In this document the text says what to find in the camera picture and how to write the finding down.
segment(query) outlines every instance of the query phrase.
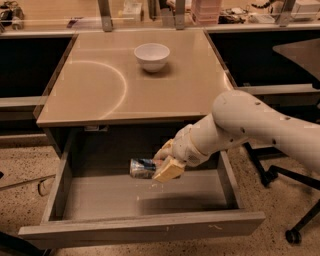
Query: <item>chair leg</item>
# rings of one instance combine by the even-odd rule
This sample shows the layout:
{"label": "chair leg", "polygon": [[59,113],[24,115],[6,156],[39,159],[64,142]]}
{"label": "chair leg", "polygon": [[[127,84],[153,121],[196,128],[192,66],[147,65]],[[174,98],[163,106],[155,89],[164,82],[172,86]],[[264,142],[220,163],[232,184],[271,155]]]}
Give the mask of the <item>chair leg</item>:
{"label": "chair leg", "polygon": [[320,212],[320,200],[310,209],[310,211],[290,230],[286,231],[286,239],[290,244],[301,243],[300,230],[307,225]]}

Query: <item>lab bench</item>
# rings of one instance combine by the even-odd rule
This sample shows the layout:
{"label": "lab bench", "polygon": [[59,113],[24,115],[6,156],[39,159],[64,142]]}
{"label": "lab bench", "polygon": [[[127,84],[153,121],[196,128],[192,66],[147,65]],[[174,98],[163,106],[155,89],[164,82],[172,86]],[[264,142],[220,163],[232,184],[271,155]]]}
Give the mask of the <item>lab bench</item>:
{"label": "lab bench", "polygon": [[[133,55],[149,41],[171,51],[155,74]],[[81,33],[51,84],[37,124],[61,163],[25,240],[48,249],[214,238],[249,235],[264,220],[243,208],[225,151],[165,184],[129,175],[131,158],[152,158],[232,90],[202,29]]]}

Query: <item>chair wheel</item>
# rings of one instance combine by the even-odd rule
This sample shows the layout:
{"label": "chair wheel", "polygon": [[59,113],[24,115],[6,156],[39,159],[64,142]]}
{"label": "chair wheel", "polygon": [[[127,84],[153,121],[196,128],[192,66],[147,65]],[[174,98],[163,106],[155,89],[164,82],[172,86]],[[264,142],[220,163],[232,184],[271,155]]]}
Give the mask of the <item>chair wheel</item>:
{"label": "chair wheel", "polygon": [[300,244],[301,243],[301,235],[298,230],[291,229],[286,231],[286,239],[290,244]]}

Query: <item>metal stand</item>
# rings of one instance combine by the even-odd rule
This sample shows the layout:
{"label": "metal stand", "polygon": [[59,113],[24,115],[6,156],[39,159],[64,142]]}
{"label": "metal stand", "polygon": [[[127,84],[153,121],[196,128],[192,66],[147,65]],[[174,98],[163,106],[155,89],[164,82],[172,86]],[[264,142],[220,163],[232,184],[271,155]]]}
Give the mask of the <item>metal stand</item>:
{"label": "metal stand", "polygon": [[1,248],[4,248],[6,251],[10,250],[27,256],[47,256],[50,254],[50,250],[39,250],[29,242],[18,237],[7,235],[3,232],[0,232],[0,251]]}
{"label": "metal stand", "polygon": [[[251,145],[249,143],[244,144],[246,150],[248,151],[248,154],[250,155],[250,158],[257,168],[257,171],[260,174],[261,183],[267,187],[271,181],[276,179],[278,177],[278,173],[285,175],[291,179],[294,179],[296,181],[299,181],[309,187],[312,187],[314,189],[320,190],[320,181],[286,170],[284,168],[278,167],[278,166],[270,166],[268,171],[265,171],[263,166],[260,163],[260,160],[258,158],[259,156],[266,156],[266,155],[279,155],[281,154],[280,151],[277,149],[272,148],[264,148],[264,149],[252,149]],[[318,213],[320,212],[320,200],[310,209],[310,211],[291,229],[287,230],[285,233],[286,240],[290,244],[299,244],[301,243],[301,234],[300,230],[307,225]]]}

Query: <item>floor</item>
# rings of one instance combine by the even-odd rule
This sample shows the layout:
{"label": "floor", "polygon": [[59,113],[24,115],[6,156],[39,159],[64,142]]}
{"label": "floor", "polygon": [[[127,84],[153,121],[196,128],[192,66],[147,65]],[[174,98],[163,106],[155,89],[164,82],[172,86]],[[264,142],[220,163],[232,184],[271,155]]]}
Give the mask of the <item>floor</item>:
{"label": "floor", "polygon": [[[251,141],[253,147],[261,146]],[[243,203],[248,211],[263,211],[265,221],[250,236],[150,244],[70,248],[52,251],[54,256],[72,255],[320,255],[320,216],[302,229],[302,243],[292,246],[284,233],[319,200],[320,193],[284,176],[265,188],[243,147],[228,151]],[[44,135],[0,137],[0,230],[17,236],[21,226],[37,225],[48,199],[38,193],[39,179],[55,174],[59,159]],[[296,161],[281,157],[271,164],[320,178]],[[0,255],[17,255],[0,248]]]}

